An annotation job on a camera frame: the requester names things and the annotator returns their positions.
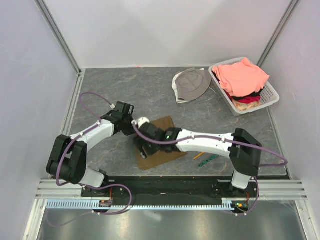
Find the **brown cloth napkin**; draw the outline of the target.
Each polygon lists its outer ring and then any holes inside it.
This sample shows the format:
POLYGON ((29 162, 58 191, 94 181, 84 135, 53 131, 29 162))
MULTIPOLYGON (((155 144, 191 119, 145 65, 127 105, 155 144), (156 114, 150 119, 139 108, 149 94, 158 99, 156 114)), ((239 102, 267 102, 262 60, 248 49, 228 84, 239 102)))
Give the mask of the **brown cloth napkin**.
MULTIPOLYGON (((157 120, 152 121, 152 123, 156 127, 161 128, 162 130, 166 130, 170 127, 172 128, 175 127, 171 116, 159 118, 157 120)), ((155 167, 175 161, 176 159, 182 158, 187 155, 186 152, 166 153, 164 151, 157 151, 153 155, 148 155, 146 158, 143 158, 143 156, 141 155, 140 149, 138 147, 139 143, 137 143, 137 141, 138 141, 138 136, 134 138, 133 142, 134 142, 134 149, 135 149, 135 155, 136 155, 138 167, 143 171, 153 169, 155 167)))

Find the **orange plastic fork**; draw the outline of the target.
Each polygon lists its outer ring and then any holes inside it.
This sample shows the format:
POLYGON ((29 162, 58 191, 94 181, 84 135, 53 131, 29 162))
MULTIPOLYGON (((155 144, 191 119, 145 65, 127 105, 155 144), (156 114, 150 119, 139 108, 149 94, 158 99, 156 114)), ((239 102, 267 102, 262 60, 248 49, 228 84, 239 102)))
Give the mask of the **orange plastic fork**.
POLYGON ((199 158, 200 156, 202 156, 203 154, 205 154, 204 152, 199 153, 198 155, 196 155, 193 160, 196 160, 197 158, 199 158))

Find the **spoon with green handle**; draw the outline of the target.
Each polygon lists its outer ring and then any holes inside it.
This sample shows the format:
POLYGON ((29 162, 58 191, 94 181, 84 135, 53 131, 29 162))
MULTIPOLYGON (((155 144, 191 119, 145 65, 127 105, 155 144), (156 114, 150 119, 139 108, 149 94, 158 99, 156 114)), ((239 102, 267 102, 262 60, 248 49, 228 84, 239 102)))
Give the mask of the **spoon with green handle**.
POLYGON ((218 158, 219 156, 218 155, 212 155, 211 157, 207 158, 206 160, 204 160, 203 162, 201 162, 200 164, 198 164, 198 167, 201 168, 203 167, 204 165, 208 164, 209 162, 211 162, 212 160, 218 158))

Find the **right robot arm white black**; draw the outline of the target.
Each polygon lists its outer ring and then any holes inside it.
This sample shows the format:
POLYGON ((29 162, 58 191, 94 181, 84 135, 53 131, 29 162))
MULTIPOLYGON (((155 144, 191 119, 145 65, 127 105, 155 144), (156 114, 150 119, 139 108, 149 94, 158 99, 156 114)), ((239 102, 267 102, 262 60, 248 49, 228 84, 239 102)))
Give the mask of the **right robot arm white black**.
POLYGON ((237 128, 234 133, 199 133, 177 127, 162 130, 151 123, 134 125, 138 135, 138 149, 144 158, 159 151, 204 152, 231 160, 234 171, 229 191, 235 197, 242 196, 249 181, 259 172, 262 145, 246 130, 237 128))

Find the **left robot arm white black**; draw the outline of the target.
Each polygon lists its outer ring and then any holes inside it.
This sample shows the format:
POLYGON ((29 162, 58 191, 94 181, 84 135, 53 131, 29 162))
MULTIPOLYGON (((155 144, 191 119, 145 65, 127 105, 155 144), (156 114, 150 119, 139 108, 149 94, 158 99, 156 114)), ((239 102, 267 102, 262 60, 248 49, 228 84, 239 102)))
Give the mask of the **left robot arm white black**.
POLYGON ((117 133, 134 134, 133 112, 133 105, 118 101, 92 126, 70 136, 59 135, 51 150, 47 173, 56 178, 58 186, 67 183, 90 186, 99 197, 106 196, 110 191, 106 175, 87 166, 87 155, 94 146, 117 133))

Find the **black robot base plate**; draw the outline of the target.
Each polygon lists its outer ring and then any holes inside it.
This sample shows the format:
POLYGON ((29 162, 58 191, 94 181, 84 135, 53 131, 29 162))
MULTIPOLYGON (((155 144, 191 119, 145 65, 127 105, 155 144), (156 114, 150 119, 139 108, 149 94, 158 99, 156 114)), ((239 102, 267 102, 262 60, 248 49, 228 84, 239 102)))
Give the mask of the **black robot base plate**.
POLYGON ((254 199, 257 196, 255 181, 250 182, 243 190, 232 186, 230 176, 107 176, 101 186, 106 187, 114 184, 118 184, 118 186, 102 190, 86 187, 81 195, 83 197, 122 199, 129 195, 124 188, 128 187, 134 197, 185 194, 208 196, 214 199, 254 199))

